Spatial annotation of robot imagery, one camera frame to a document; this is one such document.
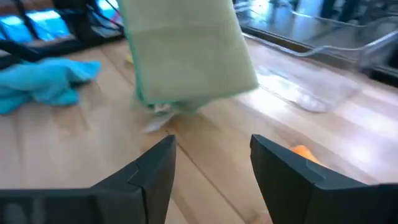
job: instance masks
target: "green cloth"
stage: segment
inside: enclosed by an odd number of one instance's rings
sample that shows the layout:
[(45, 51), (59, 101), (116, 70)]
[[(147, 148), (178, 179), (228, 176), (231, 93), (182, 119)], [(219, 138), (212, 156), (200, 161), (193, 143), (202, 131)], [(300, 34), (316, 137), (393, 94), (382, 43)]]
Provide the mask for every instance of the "green cloth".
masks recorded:
[(230, 0), (119, 0), (144, 105), (195, 111), (257, 87)]

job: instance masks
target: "green towel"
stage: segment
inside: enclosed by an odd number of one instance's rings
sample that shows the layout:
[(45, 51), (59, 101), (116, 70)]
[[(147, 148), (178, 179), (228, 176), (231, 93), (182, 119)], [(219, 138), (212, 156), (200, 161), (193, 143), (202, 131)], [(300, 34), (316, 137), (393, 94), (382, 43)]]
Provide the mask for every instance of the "green towel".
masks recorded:
[(195, 111), (257, 87), (230, 0), (119, 0), (144, 105)]

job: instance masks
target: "wood grain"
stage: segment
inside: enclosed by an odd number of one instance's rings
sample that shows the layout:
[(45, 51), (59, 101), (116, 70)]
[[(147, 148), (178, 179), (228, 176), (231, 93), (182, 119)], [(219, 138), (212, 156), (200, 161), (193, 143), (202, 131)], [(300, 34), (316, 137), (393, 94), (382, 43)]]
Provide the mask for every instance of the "wood grain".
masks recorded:
[[(311, 67), (254, 42), (249, 48), (257, 65), (277, 57), (273, 66)], [(0, 117), (1, 188), (89, 187), (167, 134), (178, 142), (167, 224), (272, 223), (251, 168), (251, 134), (285, 147), (304, 144), (329, 168), (367, 184), (398, 181), (395, 88), (361, 77), (361, 91), (326, 114), (302, 111), (258, 89), (144, 134), (151, 116), (131, 108), (135, 82), (128, 53), (118, 42), (72, 54), (103, 65), (96, 81), (80, 88), (78, 105), (31, 102)]]

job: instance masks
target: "orange object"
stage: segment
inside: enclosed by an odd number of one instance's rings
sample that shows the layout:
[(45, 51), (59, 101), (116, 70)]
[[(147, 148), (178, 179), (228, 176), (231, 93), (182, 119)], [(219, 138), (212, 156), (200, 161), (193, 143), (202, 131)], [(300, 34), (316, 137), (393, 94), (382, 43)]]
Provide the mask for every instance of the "orange object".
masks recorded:
[(317, 164), (323, 166), (323, 164), (321, 164), (321, 162), (319, 162), (319, 160), (311, 153), (309, 148), (307, 148), (303, 145), (298, 145), (298, 146), (293, 147), (292, 151), (308, 160), (311, 160), (314, 163), (317, 163)]

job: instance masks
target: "blue cloth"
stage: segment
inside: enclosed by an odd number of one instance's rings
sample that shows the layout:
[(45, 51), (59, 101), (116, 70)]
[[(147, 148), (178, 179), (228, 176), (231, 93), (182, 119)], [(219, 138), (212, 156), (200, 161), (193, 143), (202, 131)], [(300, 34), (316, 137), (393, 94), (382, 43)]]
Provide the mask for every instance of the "blue cloth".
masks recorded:
[(0, 114), (11, 113), (30, 100), (54, 106), (74, 105), (79, 94), (71, 84), (94, 79), (100, 68), (100, 62), (51, 58), (2, 70)]

